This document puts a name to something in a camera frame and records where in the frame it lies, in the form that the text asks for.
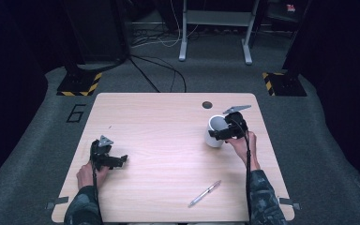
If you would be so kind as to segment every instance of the dark background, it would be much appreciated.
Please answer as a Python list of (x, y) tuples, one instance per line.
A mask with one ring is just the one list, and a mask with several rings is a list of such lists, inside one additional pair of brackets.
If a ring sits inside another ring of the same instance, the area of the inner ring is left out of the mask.
[[(63, 66), (46, 12), (61, 22), (71, 60), (83, 63), (62, 2), (0, 0), (0, 166), (44, 99), (44, 75)], [(360, 1), (313, 1), (284, 63), (316, 87), (327, 126), (360, 172)]]

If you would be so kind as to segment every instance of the camouflage sleeve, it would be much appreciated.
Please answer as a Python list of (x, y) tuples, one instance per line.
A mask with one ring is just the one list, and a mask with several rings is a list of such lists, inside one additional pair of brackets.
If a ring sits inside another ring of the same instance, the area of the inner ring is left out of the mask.
[(264, 171), (252, 171), (250, 175), (251, 224), (288, 224), (279, 208), (275, 191)]
[(95, 200), (93, 186), (82, 187), (72, 203), (69, 205), (64, 217), (66, 225), (98, 225), (98, 203)]

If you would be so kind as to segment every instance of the pen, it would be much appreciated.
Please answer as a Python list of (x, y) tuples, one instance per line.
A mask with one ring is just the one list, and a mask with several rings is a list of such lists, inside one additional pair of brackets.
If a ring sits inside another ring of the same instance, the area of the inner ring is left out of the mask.
[(221, 183), (221, 180), (216, 181), (215, 184), (213, 184), (211, 187), (209, 187), (206, 191), (204, 191), (202, 194), (200, 194), (197, 198), (195, 198), (189, 205), (188, 207), (193, 206), (194, 204), (196, 204), (197, 202), (199, 202), (206, 194), (212, 192), (215, 188), (217, 188)]

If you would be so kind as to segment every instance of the wooden table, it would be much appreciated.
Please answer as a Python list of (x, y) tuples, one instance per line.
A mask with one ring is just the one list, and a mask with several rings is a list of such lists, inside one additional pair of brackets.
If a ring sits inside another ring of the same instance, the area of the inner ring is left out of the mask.
[[(205, 101), (213, 107), (205, 109)], [(104, 221), (248, 221), (245, 165), (229, 144), (212, 148), (204, 142), (209, 118), (237, 105), (251, 105), (241, 113), (258, 137), (258, 160), (276, 195), (289, 198), (252, 94), (104, 93), (96, 98), (59, 196), (68, 196), (68, 203), (55, 206), (52, 220), (63, 222), (78, 192), (76, 173), (88, 161), (91, 143), (104, 135), (114, 142), (110, 156), (128, 155), (99, 190)], [(220, 187), (188, 208), (217, 180)], [(294, 218), (290, 206), (281, 209), (286, 219)]]

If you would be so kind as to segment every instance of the hand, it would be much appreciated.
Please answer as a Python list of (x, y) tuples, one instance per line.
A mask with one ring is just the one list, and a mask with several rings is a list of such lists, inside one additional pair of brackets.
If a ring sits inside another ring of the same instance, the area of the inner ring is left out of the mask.
[[(257, 137), (252, 131), (249, 131), (247, 133), (247, 136), (249, 139), (249, 149), (250, 149), (250, 169), (252, 171), (259, 170), (260, 164), (259, 164), (259, 162), (257, 160), (257, 156), (256, 156)], [(247, 147), (247, 142), (245, 140), (245, 137), (240, 138), (240, 139), (227, 139), (226, 143), (230, 143), (232, 145), (233, 149), (235, 150), (236, 155), (238, 155), (242, 159), (242, 161), (245, 163), (245, 166), (247, 166), (248, 147)]]
[[(97, 188), (100, 188), (103, 185), (109, 169), (109, 167), (102, 166), (100, 171), (96, 170)], [(78, 189), (85, 186), (93, 186), (93, 170), (92, 163), (90, 161), (86, 165), (81, 166), (77, 173), (77, 178)]]

